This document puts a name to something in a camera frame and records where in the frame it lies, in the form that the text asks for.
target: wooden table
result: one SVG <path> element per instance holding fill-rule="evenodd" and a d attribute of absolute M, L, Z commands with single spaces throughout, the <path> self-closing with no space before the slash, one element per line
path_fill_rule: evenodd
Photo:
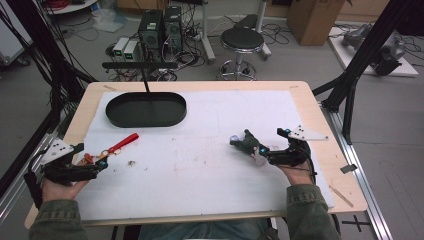
<path fill-rule="evenodd" d="M 298 114 L 303 126 L 329 136 L 328 141 L 311 141 L 309 144 L 314 149 L 316 158 L 323 172 L 326 182 L 329 185 L 331 195 L 334 199 L 335 207 L 330 213 L 359 212 L 367 209 L 367 203 L 352 173 L 343 174 L 341 167 L 347 165 L 346 159 L 341 152 L 339 145 L 326 122 L 321 109 L 313 96 L 309 86 L 301 81 L 250 81 L 250 82 L 152 82 L 149 84 L 150 91 L 225 91 L 225 90 L 274 90 L 289 91 L 295 102 Z M 88 86 L 86 93 L 75 113 L 75 116 L 64 137 L 64 142 L 68 144 L 78 144 L 83 142 L 84 137 L 90 127 L 100 99 L 105 92 L 144 92 L 144 85 L 140 82 L 116 83 L 99 82 Z M 25 221 L 25 226 L 31 226 L 35 219 L 37 210 L 33 207 Z M 275 212 L 268 215 L 260 213 L 238 215 L 238 218 L 251 217 L 273 217 Z M 227 218 L 226 216 L 212 216 L 209 220 Z M 151 219 L 138 220 L 137 223 L 153 223 L 175 221 L 175 219 L 161 219 L 155 221 Z M 204 217 L 180 218 L 181 221 L 200 221 Z M 103 222 L 101 225 L 131 224 L 131 219 L 114 222 Z"/>

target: gray floor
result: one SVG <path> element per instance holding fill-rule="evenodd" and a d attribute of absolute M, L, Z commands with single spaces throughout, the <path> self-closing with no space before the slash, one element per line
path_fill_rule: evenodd
<path fill-rule="evenodd" d="M 89 13 L 83 12 L 59 20 L 73 24 L 89 17 Z M 216 26 L 225 21 L 216 19 L 210 24 Z M 284 20 L 265 21 L 269 22 L 285 26 Z M 78 26 L 79 36 L 73 35 L 66 42 L 91 75 L 100 81 L 110 81 L 112 72 L 106 73 L 101 67 L 102 62 L 110 60 L 105 49 L 118 37 L 133 35 L 138 22 L 128 21 L 124 29 L 115 33 L 96 32 L 90 29 L 91 25 L 90 22 Z M 314 89 L 342 73 L 343 68 L 328 43 L 322 47 L 300 47 L 290 33 L 284 36 L 289 39 L 289 44 L 268 45 L 272 56 L 267 61 L 258 54 L 246 56 L 245 60 L 258 70 L 259 80 L 302 80 Z M 217 38 L 212 38 L 211 42 L 216 61 L 211 65 L 181 70 L 178 81 L 215 80 L 219 66 L 233 55 L 220 47 Z M 417 44 L 424 47 L 423 41 Z M 423 65 L 422 60 L 411 55 L 407 54 L 405 58 L 410 63 Z M 420 73 L 416 78 L 362 76 L 357 86 L 353 116 L 352 141 L 394 239 L 424 239 L 424 191 L 421 187 L 424 172 L 424 69 L 416 67 L 416 70 Z M 34 65 L 10 66 L 0 72 L 0 77 L 0 174 L 3 175 L 49 111 L 49 87 Z M 327 95 L 322 94 L 317 100 L 323 100 Z M 23 222 L 30 206 L 31 199 L 25 191 L 0 226 L 1 239 L 27 237 Z M 375 239 L 368 225 L 358 228 L 342 224 L 342 221 L 354 221 L 354 215 L 360 222 L 369 222 L 362 212 L 340 214 L 343 238 Z M 88 232 L 90 239 L 108 239 L 112 228 L 89 228 Z"/>

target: green jacket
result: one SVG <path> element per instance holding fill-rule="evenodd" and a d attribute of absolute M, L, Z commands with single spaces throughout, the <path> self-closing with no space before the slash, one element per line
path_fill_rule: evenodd
<path fill-rule="evenodd" d="M 287 188 L 287 225 L 290 239 L 341 239 L 327 213 L 319 187 L 297 185 Z M 87 239 L 78 203 L 57 200 L 43 203 L 29 232 L 31 240 Z"/>

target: black plate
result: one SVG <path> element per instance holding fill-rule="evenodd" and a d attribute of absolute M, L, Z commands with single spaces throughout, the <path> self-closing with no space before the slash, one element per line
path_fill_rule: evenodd
<path fill-rule="evenodd" d="M 109 121 L 122 128 L 170 127 L 186 114 L 185 99 L 172 92 L 124 93 L 106 106 Z"/>

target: stool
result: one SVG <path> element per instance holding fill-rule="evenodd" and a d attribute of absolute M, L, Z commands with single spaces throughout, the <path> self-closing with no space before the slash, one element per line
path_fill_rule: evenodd
<path fill-rule="evenodd" d="M 226 61 L 220 68 L 219 76 L 225 80 L 229 80 L 227 76 L 234 76 L 235 80 L 238 80 L 240 76 L 256 80 L 256 69 L 252 64 L 243 61 L 242 55 L 259 52 L 264 45 L 262 35 L 250 28 L 235 27 L 222 33 L 221 44 L 224 48 L 236 53 L 236 61 Z"/>

